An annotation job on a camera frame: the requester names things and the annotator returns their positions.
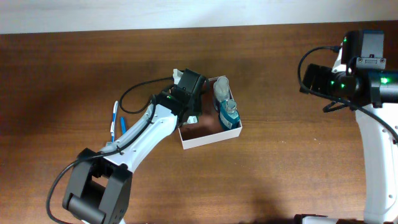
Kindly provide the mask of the green white soap box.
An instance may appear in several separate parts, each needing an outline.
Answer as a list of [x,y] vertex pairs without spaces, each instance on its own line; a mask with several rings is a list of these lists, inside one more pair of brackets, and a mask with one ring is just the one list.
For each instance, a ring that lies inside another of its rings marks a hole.
[[197,116],[189,116],[187,119],[187,124],[195,124],[198,122],[198,117]]

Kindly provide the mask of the clear bottle with purple liquid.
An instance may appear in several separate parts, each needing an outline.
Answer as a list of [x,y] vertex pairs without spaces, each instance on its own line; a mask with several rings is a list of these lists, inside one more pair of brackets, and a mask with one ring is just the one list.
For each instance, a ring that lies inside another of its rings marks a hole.
[[229,80],[225,76],[222,76],[213,84],[213,104],[215,110],[220,112],[221,102],[228,99],[230,99]]

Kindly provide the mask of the white cardboard box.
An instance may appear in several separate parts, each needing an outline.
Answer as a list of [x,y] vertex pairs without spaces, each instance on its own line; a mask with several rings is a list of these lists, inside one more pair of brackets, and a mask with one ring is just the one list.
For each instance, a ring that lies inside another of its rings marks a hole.
[[209,78],[210,89],[201,98],[201,116],[194,124],[184,124],[178,128],[183,149],[212,144],[227,139],[237,138],[243,125],[239,121],[234,129],[225,130],[219,121],[219,112],[213,104],[213,85],[219,77]]

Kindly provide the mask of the blue mouthwash bottle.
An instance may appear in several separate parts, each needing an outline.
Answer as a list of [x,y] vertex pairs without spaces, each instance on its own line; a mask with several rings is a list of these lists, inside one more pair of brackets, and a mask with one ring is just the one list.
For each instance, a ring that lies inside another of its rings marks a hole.
[[235,129],[240,122],[237,103],[234,100],[224,100],[220,104],[220,124],[225,131]]

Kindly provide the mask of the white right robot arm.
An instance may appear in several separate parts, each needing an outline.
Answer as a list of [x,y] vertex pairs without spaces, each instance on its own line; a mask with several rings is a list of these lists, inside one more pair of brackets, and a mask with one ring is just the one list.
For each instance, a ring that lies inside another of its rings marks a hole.
[[364,223],[397,223],[397,72],[386,70],[381,30],[352,30],[332,67],[309,64],[298,72],[300,92],[328,99],[326,113],[355,113],[364,151]]

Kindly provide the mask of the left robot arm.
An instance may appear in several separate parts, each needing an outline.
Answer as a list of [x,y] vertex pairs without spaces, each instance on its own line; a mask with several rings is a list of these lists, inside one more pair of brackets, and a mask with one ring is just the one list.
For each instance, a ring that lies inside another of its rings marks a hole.
[[201,115],[201,97],[210,84],[192,70],[177,70],[174,83],[152,95],[141,119],[98,152],[82,150],[68,166],[71,176],[62,207],[83,223],[124,223],[132,177],[164,138]]

